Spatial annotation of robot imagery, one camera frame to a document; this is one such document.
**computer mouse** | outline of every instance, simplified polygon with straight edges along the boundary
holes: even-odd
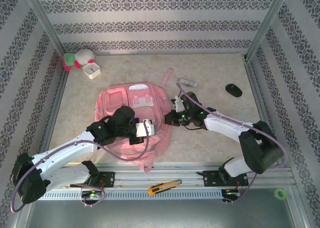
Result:
[[[235,84],[228,84],[226,87],[225,87],[225,90],[230,93],[232,96],[235,96],[235,97],[240,97],[242,95],[242,91],[240,88],[238,88],[237,85]]]

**pink backpack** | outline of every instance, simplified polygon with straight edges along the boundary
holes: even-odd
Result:
[[[172,105],[163,87],[172,71],[173,69],[167,71],[160,86],[141,82],[110,87],[100,93],[95,104],[96,121],[107,115],[113,115],[122,105],[131,107],[140,122],[144,119],[152,121],[156,128],[155,135],[150,136],[146,153],[139,160],[132,162],[139,164],[139,168],[145,173],[152,169],[152,160],[169,146],[171,126],[164,124],[163,118],[171,111]],[[114,143],[108,145],[108,149],[122,158],[131,159],[141,154],[145,145],[146,142],[129,145],[128,138],[117,138]]]

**damask pattern wall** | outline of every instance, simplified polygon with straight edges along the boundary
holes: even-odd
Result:
[[[285,0],[252,59],[312,227],[320,227],[320,0]]]
[[[67,51],[245,54],[273,0],[40,0]]]
[[[10,174],[36,154],[63,74],[59,55],[27,0],[0,0],[0,227],[11,222]]]

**beige floor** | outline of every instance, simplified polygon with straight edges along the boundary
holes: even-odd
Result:
[[[94,109],[99,93],[114,85],[148,81],[159,84],[168,68],[174,72],[165,90],[170,98],[178,94],[178,78],[198,83],[194,91],[200,102],[221,113],[246,122],[259,121],[246,71],[240,54],[225,55],[144,55],[144,56],[97,56],[95,62],[101,74],[90,80],[82,69],[73,68],[68,76],[62,103],[56,120],[50,149],[76,137],[94,122]],[[235,98],[225,91],[229,83],[243,91]],[[157,162],[224,162],[241,155],[235,141],[215,132],[188,131],[174,127],[168,150]],[[103,150],[75,160],[93,162],[122,162],[105,154]]]

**plush toy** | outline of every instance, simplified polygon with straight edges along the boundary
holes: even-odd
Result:
[[[70,71],[71,66],[75,66],[77,69],[81,67],[81,65],[91,64],[94,62],[95,54],[89,49],[81,49],[75,54],[66,53],[63,55],[63,67],[65,70]]]

